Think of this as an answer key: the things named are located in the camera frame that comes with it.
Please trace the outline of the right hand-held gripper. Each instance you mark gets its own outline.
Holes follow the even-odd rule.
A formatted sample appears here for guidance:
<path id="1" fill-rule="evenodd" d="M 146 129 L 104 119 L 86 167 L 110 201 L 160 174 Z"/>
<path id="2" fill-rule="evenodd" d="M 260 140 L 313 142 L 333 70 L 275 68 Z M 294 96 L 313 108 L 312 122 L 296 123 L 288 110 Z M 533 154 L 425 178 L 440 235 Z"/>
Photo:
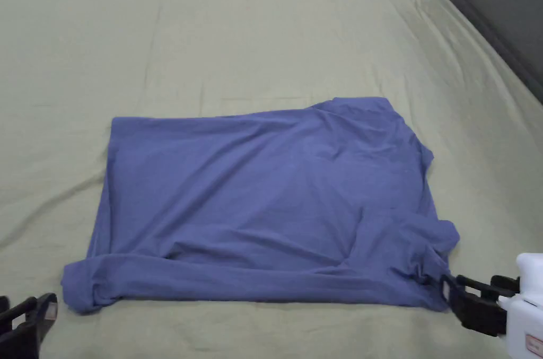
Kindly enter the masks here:
<path id="1" fill-rule="evenodd" d="M 516 264 L 519 277 L 494 275 L 490 284 L 443 275 L 441 295 L 464 328 L 502 336 L 510 358 L 542 358 L 542 254 L 522 253 Z"/>

